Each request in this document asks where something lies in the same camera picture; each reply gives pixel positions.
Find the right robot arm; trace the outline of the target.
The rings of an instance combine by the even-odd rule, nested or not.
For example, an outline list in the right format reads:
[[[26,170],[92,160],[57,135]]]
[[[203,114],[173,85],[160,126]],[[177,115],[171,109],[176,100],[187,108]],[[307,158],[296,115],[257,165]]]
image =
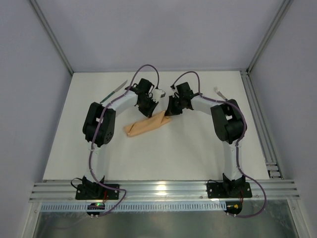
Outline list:
[[[247,188],[246,177],[242,174],[239,157],[239,141],[246,131],[246,124],[235,100],[217,101],[200,93],[194,93],[187,82],[177,86],[169,96],[166,116],[183,113],[184,109],[203,112],[212,117],[216,136],[223,144],[224,172],[222,181],[209,180],[209,198],[238,198]]]

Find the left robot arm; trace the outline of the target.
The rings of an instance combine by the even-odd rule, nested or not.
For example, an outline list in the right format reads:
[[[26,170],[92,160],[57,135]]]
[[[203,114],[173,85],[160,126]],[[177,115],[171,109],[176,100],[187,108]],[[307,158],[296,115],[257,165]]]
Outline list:
[[[90,142],[90,155],[88,166],[93,177],[89,181],[81,178],[81,184],[77,186],[77,200],[117,200],[119,193],[123,191],[118,184],[105,184],[105,178],[97,179],[92,171],[92,157],[95,149],[105,148],[114,136],[116,117],[128,108],[137,106],[138,110],[147,118],[150,118],[159,100],[165,96],[165,92],[154,86],[150,81],[142,78],[139,83],[130,84],[122,95],[108,103],[93,102],[88,110],[83,133],[87,142]]]

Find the green handled knife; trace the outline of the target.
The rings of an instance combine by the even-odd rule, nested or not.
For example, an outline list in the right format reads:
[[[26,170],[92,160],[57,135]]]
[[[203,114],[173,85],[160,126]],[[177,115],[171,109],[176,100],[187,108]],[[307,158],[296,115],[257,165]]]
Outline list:
[[[100,101],[100,104],[103,104],[106,100],[108,100],[113,94],[117,93],[121,88],[125,86],[127,80],[121,83],[117,88],[115,88],[111,93],[109,93],[105,98]]]

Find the green handled fork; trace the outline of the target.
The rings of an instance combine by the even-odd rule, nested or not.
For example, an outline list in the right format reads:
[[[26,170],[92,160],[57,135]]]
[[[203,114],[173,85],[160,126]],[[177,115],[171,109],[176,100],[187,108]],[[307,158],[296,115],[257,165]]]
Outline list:
[[[216,93],[219,97],[221,97],[223,100],[228,101],[228,99],[221,93],[221,91],[220,91],[217,87],[214,87],[214,91],[215,91],[215,93]]]

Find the beige cloth napkin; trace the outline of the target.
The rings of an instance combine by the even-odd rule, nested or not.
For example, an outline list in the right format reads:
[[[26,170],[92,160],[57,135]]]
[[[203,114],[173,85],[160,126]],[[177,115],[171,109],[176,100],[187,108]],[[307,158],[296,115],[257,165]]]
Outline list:
[[[158,129],[171,121],[172,119],[165,115],[165,111],[161,111],[150,118],[125,126],[124,131],[128,137],[134,137]]]

